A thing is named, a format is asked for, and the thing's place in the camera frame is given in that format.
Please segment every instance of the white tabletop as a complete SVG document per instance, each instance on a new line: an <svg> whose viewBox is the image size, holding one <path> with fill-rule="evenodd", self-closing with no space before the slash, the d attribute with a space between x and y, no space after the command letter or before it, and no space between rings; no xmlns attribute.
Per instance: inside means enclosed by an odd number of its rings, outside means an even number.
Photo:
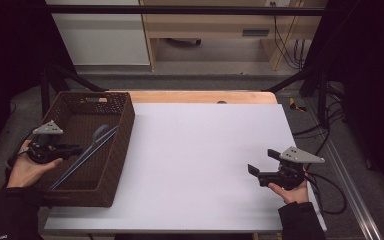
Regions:
<svg viewBox="0 0 384 240"><path fill-rule="evenodd" d="M247 164L276 172L267 149L295 146L278 104L134 104L135 123L110 208L54 207L47 230L266 232L283 200ZM323 229L326 225L310 191Z"/></svg>

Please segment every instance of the white cabinet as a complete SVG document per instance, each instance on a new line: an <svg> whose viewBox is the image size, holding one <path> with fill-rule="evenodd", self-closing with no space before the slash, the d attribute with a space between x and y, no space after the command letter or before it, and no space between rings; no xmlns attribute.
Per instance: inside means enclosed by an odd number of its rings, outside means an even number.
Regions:
<svg viewBox="0 0 384 240"><path fill-rule="evenodd" d="M137 0L46 0L48 4L139 5ZM74 65L149 65L139 14L53 14Z"/></svg>

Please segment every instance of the human hand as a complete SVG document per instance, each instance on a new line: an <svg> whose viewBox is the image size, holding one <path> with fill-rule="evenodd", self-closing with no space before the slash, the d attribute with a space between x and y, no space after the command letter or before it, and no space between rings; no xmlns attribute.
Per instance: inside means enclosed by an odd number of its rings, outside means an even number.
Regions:
<svg viewBox="0 0 384 240"><path fill-rule="evenodd" d="M25 149L29 143L30 140L26 140L21 149ZM47 164L37 164L29 158L27 153L23 153L17 158L12 168L7 188L29 187L39 180L45 172L55 168L61 162L62 159L58 158Z"/></svg>
<svg viewBox="0 0 384 240"><path fill-rule="evenodd" d="M274 183L269 183L268 187L277 195L281 196L286 204L293 202L297 202L298 204L300 204L309 201L307 180L302 181L302 183L298 187L289 191L281 188L280 186Z"/></svg>

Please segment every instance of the black sleeve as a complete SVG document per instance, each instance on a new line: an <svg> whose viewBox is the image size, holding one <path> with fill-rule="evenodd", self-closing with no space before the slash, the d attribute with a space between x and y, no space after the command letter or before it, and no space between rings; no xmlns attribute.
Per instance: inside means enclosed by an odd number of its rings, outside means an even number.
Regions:
<svg viewBox="0 0 384 240"><path fill-rule="evenodd" d="M297 204L290 203L279 209L280 220L283 226L283 239L326 239L320 226L316 211L311 202Z"/></svg>
<svg viewBox="0 0 384 240"><path fill-rule="evenodd" d="M38 233L40 194L30 188L0 190L0 239L43 239Z"/></svg>

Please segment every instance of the wicker basket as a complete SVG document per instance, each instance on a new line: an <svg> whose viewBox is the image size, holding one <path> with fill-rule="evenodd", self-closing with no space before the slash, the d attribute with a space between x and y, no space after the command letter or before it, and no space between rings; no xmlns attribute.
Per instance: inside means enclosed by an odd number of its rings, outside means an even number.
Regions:
<svg viewBox="0 0 384 240"><path fill-rule="evenodd" d="M129 93L60 92L43 123L53 120L64 134L59 143L79 144L83 150L101 125L118 126L116 134L55 190L49 187L79 157L47 172L35 185L43 206L110 207L117 191L129 146L135 112Z"/></svg>

